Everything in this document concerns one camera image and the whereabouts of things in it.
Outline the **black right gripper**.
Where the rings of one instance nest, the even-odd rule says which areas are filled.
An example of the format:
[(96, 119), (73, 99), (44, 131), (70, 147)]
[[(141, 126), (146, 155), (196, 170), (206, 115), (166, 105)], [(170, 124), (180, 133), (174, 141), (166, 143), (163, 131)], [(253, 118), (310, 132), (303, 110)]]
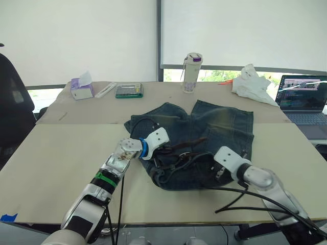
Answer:
[(232, 182), (230, 172), (221, 164), (217, 163), (211, 153), (206, 153), (203, 156), (203, 168), (212, 171), (213, 186), (224, 186)]

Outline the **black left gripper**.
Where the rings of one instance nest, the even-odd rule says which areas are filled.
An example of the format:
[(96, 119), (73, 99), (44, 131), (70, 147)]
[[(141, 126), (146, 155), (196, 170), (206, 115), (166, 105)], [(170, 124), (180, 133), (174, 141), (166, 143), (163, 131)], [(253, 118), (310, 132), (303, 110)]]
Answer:
[(161, 163), (172, 161), (173, 147), (171, 145), (162, 145), (153, 152), (153, 161), (156, 168), (161, 168)]

